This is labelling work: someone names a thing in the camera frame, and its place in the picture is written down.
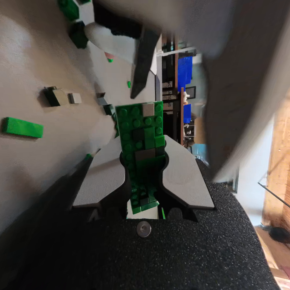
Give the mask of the dark green long brick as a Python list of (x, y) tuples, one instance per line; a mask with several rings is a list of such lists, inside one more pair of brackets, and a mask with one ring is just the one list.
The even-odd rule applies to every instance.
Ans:
[(56, 86), (45, 87), (43, 93), (50, 105), (50, 107), (69, 105), (67, 94)]

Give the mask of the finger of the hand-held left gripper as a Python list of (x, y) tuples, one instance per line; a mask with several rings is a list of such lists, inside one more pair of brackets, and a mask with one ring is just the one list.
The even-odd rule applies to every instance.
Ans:
[(146, 87), (155, 47), (160, 38), (160, 29), (143, 29), (139, 39), (136, 66), (130, 98), (135, 99)]

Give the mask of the bright green brick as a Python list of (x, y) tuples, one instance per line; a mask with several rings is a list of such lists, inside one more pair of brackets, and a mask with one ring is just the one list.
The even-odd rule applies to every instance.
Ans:
[(2, 123), (2, 132), (19, 136), (42, 138), (44, 126), (17, 118), (6, 117)]

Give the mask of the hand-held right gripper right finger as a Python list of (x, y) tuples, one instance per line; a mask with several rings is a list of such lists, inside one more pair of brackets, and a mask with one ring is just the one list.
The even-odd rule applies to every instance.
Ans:
[(162, 217), (197, 221), (195, 210), (215, 210), (215, 204), (194, 155), (167, 135), (165, 142), (157, 193)]

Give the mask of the grey desk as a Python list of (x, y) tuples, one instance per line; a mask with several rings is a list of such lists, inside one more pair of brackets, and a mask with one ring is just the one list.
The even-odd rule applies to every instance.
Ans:
[[(77, 165), (87, 153), (108, 143), (114, 124), (97, 104), (105, 92), (108, 103), (155, 100), (155, 78), (130, 99), (127, 81), (132, 66), (88, 44), (77, 49), (56, 1), (1, 1), (1, 121), (18, 118), (44, 126), (43, 137), (1, 132), (1, 209), (3, 232), (39, 195)], [(80, 93), (82, 103), (50, 107), (43, 89), (56, 86)]]

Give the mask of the black desk strip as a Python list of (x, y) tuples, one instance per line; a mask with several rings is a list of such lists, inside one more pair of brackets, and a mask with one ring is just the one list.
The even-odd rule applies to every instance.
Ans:
[(162, 86), (156, 74), (155, 75), (155, 101), (161, 101), (161, 100), (162, 100)]

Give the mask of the large green brick plate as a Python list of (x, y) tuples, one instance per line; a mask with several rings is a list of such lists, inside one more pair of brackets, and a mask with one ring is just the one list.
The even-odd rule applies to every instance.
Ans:
[(115, 107), (122, 158), (131, 182), (132, 213), (158, 206), (159, 175), (165, 165), (163, 102)]

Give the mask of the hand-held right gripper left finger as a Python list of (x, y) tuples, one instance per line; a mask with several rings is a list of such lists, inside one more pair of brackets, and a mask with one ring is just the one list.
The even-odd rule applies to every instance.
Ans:
[(93, 157), (72, 206), (97, 207), (101, 216), (117, 209), (126, 219), (130, 195), (131, 181), (122, 157), (121, 140), (113, 139)]

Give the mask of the scattered small green bricks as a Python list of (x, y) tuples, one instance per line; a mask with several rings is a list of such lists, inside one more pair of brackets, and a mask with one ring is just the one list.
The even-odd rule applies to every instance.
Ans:
[[(73, 24), (69, 30), (69, 37), (78, 49), (85, 49), (88, 39), (84, 33), (85, 24), (83, 21), (75, 22), (79, 19), (79, 7), (73, 0), (58, 0), (59, 9)], [(100, 106), (108, 104), (105, 100), (105, 93), (97, 93), (97, 103)]]

